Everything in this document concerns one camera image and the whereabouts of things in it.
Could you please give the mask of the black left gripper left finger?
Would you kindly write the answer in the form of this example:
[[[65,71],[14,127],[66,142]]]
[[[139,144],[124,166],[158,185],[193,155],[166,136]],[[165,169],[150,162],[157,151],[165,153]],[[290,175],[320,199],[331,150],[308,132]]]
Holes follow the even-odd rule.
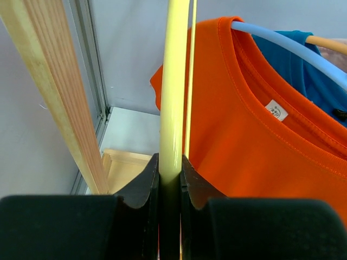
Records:
[[[158,154],[115,194],[1,199],[1,259],[156,259]]]

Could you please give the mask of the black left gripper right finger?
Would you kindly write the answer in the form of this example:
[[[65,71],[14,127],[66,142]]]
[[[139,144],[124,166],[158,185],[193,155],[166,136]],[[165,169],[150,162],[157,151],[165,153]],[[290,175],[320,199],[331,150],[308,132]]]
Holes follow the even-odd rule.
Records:
[[[313,199],[229,198],[182,159],[184,259],[346,259],[346,229]]]

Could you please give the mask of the yellow hanger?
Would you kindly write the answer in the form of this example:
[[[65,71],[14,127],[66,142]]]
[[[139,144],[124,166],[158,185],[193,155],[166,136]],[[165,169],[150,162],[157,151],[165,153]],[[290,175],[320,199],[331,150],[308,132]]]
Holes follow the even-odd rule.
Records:
[[[180,258],[182,156],[189,153],[196,1],[169,1],[160,98],[159,258]]]

